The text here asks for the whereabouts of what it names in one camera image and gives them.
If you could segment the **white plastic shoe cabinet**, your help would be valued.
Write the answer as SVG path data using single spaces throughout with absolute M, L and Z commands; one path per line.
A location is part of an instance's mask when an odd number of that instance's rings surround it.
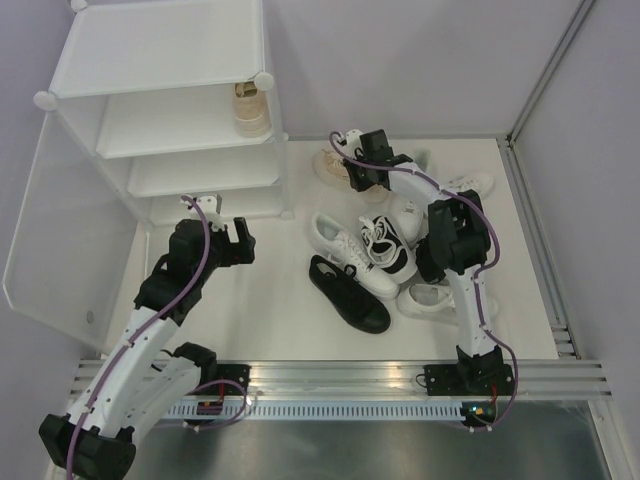
M 176 222 L 182 195 L 218 194 L 226 218 L 292 215 L 281 119 L 259 1 L 71 3 L 52 112 L 136 217 Z M 266 95 L 271 128 L 242 135 L 236 83 Z

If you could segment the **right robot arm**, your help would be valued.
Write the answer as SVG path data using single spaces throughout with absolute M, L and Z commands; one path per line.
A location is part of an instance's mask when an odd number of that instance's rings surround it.
M 514 397 L 519 386 L 517 358 L 493 333 L 485 287 L 485 272 L 497 265 L 500 244 L 479 194 L 455 193 L 439 184 L 409 156 L 394 153 L 382 130 L 333 131 L 329 142 L 346 162 L 354 190 L 380 185 L 426 212 L 430 257 L 445 274 L 456 309 L 454 379 L 462 394 Z

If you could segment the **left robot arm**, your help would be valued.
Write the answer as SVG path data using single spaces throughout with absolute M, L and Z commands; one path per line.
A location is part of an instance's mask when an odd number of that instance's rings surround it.
M 52 463 L 74 479 L 122 479 L 139 445 L 183 397 L 216 395 L 225 387 L 240 395 L 247 382 L 219 373 L 217 355 L 186 342 L 154 372 L 152 364 L 175 335 L 218 268 L 251 264 L 255 239 L 242 217 L 228 228 L 209 220 L 180 221 L 134 299 L 130 320 L 90 385 L 63 415 L 49 414 L 39 436 Z

